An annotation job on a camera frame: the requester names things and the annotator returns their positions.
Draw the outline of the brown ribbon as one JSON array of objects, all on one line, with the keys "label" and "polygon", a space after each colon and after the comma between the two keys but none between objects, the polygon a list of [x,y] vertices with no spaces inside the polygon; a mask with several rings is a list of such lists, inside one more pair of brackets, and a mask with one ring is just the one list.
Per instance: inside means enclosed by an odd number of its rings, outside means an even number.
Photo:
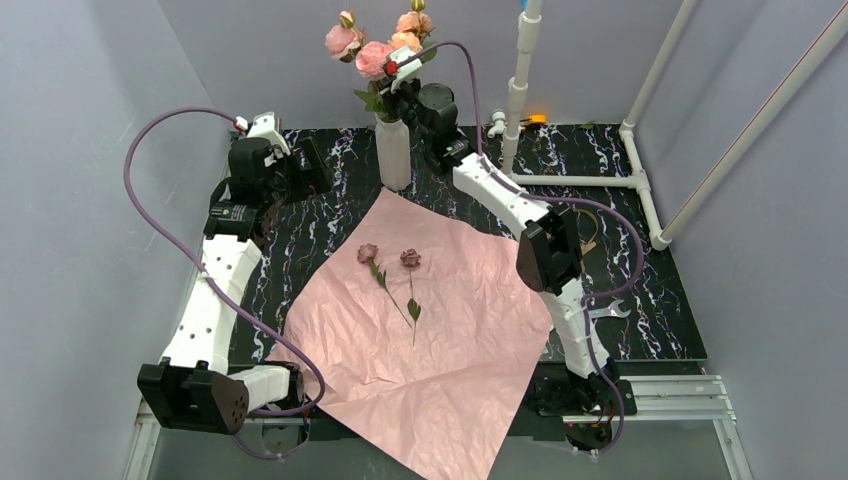
[{"label": "brown ribbon", "polygon": [[587,255],[597,247],[597,237],[600,233],[598,216],[586,209],[577,209],[577,221],[581,232],[581,254]]}]

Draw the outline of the pink wrapping paper sheet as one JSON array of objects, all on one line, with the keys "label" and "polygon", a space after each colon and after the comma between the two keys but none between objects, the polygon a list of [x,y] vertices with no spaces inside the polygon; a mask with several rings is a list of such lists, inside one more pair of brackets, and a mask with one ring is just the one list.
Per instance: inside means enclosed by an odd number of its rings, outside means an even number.
[{"label": "pink wrapping paper sheet", "polygon": [[[366,243],[379,247],[411,322],[400,255],[421,255],[416,342],[357,261]],[[270,254],[286,344],[270,356],[304,353],[316,365],[307,392],[327,384],[320,408],[416,474],[484,479],[551,327],[515,271],[516,253],[475,203],[446,192],[357,192],[287,207]]]}]

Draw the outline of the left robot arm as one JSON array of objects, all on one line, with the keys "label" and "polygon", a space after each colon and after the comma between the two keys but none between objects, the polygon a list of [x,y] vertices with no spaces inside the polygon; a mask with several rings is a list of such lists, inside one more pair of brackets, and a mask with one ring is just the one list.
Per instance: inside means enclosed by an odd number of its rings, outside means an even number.
[{"label": "left robot arm", "polygon": [[232,372],[229,347],[277,210],[328,192],[330,170],[310,137],[288,151],[262,138],[236,139],[228,166],[210,196],[185,311],[158,362],[141,366],[137,385],[162,427],[233,436],[261,407],[303,399],[297,365],[262,361]]}]

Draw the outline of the silver wrench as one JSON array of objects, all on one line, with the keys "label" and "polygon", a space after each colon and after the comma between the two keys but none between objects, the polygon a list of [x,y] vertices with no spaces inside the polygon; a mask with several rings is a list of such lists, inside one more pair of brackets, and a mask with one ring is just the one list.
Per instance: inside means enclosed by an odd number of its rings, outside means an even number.
[{"label": "silver wrench", "polygon": [[615,300],[609,305],[601,308],[592,309],[589,311],[589,317],[592,319],[600,318],[627,318],[631,310],[628,309],[622,300]]}]

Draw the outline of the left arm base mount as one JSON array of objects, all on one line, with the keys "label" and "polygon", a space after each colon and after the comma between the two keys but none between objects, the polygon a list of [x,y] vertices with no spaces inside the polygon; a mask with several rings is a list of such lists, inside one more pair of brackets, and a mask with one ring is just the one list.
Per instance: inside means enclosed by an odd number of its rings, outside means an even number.
[{"label": "left arm base mount", "polygon": [[327,384],[320,381],[316,395],[304,394],[301,400],[278,400],[266,405],[249,409],[249,414],[256,417],[287,418],[302,416],[316,408],[327,393]]}]

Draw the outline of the aluminium rail frame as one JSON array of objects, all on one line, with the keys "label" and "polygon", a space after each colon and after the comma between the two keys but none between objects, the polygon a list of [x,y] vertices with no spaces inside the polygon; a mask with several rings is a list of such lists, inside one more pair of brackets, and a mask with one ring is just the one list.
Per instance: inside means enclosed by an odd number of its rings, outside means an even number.
[{"label": "aluminium rail frame", "polygon": [[512,239],[481,234],[398,195],[301,292],[274,359],[229,367],[234,324],[267,237],[264,215],[328,190],[314,143],[251,131],[229,152],[188,304],[161,358],[141,367],[142,396],[166,428],[233,435],[250,414],[319,408],[429,479],[489,474],[529,403],[566,428],[572,448],[608,451],[628,419],[733,419],[716,377],[620,375],[581,282],[572,200],[535,197],[459,131],[436,146],[440,172],[497,216]]}]

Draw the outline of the white ribbed vase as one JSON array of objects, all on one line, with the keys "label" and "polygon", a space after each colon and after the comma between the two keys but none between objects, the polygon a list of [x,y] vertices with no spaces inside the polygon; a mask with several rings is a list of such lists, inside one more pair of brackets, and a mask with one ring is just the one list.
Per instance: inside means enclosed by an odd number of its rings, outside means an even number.
[{"label": "white ribbed vase", "polygon": [[410,133],[400,120],[387,121],[377,115],[375,141],[380,179],[393,191],[407,188],[412,182]]}]

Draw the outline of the pink rose flower bunch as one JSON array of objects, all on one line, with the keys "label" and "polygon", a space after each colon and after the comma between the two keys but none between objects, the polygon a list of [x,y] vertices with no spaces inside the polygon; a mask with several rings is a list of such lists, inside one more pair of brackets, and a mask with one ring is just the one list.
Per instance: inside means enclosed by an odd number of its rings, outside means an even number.
[{"label": "pink rose flower bunch", "polygon": [[365,90],[355,90],[365,109],[384,123],[394,123],[397,116],[389,112],[379,95],[380,82],[388,79],[385,65],[390,55],[406,49],[417,54],[431,45],[434,25],[425,12],[425,1],[411,1],[409,11],[400,15],[395,31],[384,42],[368,40],[365,30],[356,25],[352,11],[341,11],[338,20],[324,38],[327,53],[334,60],[353,64],[357,72],[368,81]]}]

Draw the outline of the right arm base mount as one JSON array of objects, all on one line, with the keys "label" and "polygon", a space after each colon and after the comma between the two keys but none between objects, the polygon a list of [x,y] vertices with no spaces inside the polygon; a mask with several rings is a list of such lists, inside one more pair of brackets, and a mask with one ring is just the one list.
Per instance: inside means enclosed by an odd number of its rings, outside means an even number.
[{"label": "right arm base mount", "polygon": [[609,360],[603,371],[614,387],[596,373],[584,379],[562,363],[539,363],[521,406],[541,418],[585,416],[585,422],[563,423],[565,439],[579,451],[601,450],[612,443],[613,422],[638,412],[632,385],[620,376],[616,362]]}]

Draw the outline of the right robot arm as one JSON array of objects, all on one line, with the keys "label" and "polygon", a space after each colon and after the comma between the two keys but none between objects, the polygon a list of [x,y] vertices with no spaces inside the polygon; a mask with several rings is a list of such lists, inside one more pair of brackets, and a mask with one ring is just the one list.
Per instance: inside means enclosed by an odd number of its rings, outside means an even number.
[{"label": "right robot arm", "polygon": [[388,113],[421,136],[430,170],[450,176],[456,189],[500,219],[517,239],[516,271],[548,309],[571,374],[587,381],[617,381],[617,368],[584,316],[574,213],[526,198],[524,190],[481,154],[458,127],[449,87],[389,78],[380,81],[376,91]]}]

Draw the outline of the dark mauve rose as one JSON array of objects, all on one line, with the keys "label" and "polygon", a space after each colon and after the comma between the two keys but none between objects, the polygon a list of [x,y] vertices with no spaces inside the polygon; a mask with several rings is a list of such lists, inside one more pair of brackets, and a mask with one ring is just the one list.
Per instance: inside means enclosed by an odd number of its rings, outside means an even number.
[{"label": "dark mauve rose", "polygon": [[421,266],[421,255],[415,249],[408,249],[400,255],[401,265],[408,273],[410,296],[407,301],[407,310],[413,324],[413,342],[416,342],[417,323],[421,315],[421,306],[415,295],[414,273]]},{"label": "dark mauve rose", "polygon": [[377,245],[366,243],[359,247],[357,251],[357,261],[360,264],[366,265],[372,275],[372,277],[377,282],[378,286],[386,293],[389,300],[395,307],[395,309],[400,314],[401,318],[405,321],[408,327],[413,328],[412,322],[406,316],[406,314],[402,311],[401,307],[397,303],[396,299],[390,292],[387,285],[387,272],[382,270],[380,265],[376,261],[377,254],[379,253],[379,247]]}]

